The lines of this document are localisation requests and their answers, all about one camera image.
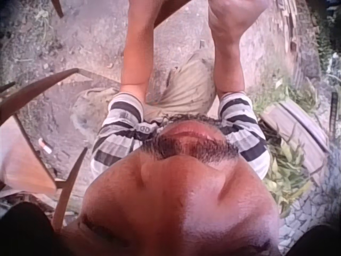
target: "shirt sleeve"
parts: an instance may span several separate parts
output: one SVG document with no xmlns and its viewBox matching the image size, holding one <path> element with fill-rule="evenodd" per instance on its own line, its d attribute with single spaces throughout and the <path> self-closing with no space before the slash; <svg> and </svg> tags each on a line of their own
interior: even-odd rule
<svg viewBox="0 0 341 256">
<path fill-rule="evenodd" d="M 226 94 L 220 101 L 218 114 L 227 140 L 238 147 L 239 154 L 263 179 L 269 170 L 270 154 L 251 100 L 242 92 Z"/>
<path fill-rule="evenodd" d="M 138 148 L 148 136 L 137 131 L 143 120 L 143 106 L 131 94 L 117 94 L 108 111 L 92 149 L 91 170 L 95 178 Z"/>
</svg>

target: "wooden board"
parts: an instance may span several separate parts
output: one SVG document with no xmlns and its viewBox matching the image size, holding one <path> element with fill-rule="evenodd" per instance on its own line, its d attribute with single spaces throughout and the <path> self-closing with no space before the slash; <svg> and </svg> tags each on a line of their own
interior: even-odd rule
<svg viewBox="0 0 341 256">
<path fill-rule="evenodd" d="M 302 113 L 298 114 L 298 112 L 295 114 L 298 116 L 304 115 Z M 298 145 L 302 146 L 304 153 L 303 164 L 310 174 L 314 173 L 312 178 L 319 186 L 321 184 L 321 177 L 323 177 L 324 167 L 327 163 L 327 154 L 306 131 L 305 127 L 279 103 L 269 106 L 261 114 L 261 119 L 263 119 L 271 128 L 279 131 L 279 135 L 286 140 L 292 148 L 296 149 Z"/>
<path fill-rule="evenodd" d="M 17 190 L 54 194 L 56 185 L 36 156 L 20 122 L 11 116 L 0 126 L 0 179 Z"/>
</svg>

